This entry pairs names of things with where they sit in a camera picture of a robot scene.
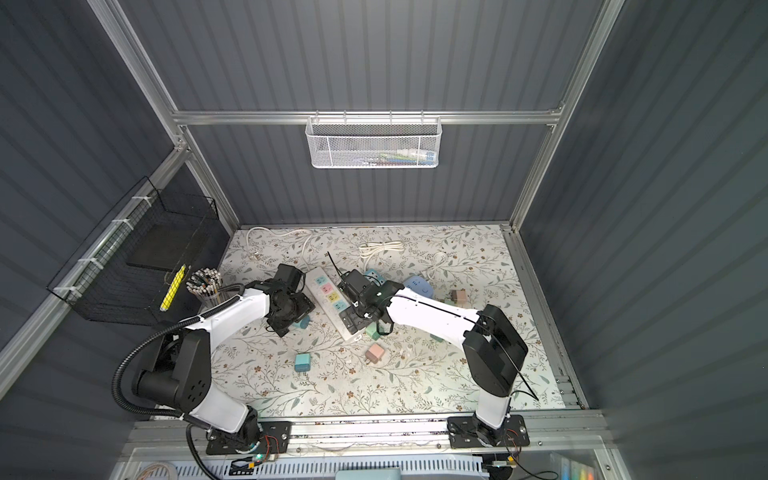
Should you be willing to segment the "green plug cube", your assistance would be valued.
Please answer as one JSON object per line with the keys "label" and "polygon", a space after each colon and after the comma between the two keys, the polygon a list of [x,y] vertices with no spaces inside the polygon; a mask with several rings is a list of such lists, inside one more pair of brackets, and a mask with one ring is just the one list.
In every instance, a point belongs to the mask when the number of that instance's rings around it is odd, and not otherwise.
{"label": "green plug cube", "polygon": [[377,341],[381,337],[377,329],[377,324],[375,322],[370,323],[366,327],[365,332],[374,341]]}

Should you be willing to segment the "white multicolour power strip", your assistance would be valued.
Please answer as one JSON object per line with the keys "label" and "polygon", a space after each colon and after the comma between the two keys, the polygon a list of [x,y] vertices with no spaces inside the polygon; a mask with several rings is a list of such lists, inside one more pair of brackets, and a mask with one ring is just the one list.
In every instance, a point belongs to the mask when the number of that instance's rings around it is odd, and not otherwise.
{"label": "white multicolour power strip", "polygon": [[306,284],[315,303],[329,317],[344,341],[357,339],[361,328],[356,323],[353,305],[332,282],[330,276],[320,267],[306,273]]}

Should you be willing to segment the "teal plug cube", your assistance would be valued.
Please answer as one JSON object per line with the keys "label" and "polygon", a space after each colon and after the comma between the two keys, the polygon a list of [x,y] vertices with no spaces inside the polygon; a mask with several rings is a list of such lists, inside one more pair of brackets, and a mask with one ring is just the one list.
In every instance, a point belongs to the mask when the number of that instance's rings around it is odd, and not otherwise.
{"label": "teal plug cube", "polygon": [[311,355],[309,353],[299,353],[294,359],[294,370],[298,373],[304,373],[311,370]]}

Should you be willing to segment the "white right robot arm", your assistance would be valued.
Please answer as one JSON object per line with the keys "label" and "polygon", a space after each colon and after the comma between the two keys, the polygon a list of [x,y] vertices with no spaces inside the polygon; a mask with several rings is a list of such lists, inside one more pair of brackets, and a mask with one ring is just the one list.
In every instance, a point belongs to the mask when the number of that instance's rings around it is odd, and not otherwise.
{"label": "white right robot arm", "polygon": [[424,331],[460,349],[480,389],[474,417],[480,428],[497,433],[506,420],[516,380],[529,349],[505,313],[494,305],[481,310],[448,305],[401,283],[380,285],[357,270],[343,273],[342,293],[359,316],[369,319],[381,336],[397,326]]}

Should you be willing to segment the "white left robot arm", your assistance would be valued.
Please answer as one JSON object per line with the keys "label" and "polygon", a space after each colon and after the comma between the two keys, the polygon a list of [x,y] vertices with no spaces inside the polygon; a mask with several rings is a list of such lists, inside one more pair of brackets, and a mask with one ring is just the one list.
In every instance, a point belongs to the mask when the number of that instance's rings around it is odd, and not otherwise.
{"label": "white left robot arm", "polygon": [[253,281],[223,288],[222,304],[150,335],[118,365],[111,393],[138,415],[173,416],[202,428],[254,440],[255,410],[212,380],[213,351],[255,321],[284,335],[315,308],[308,296],[281,283]]}

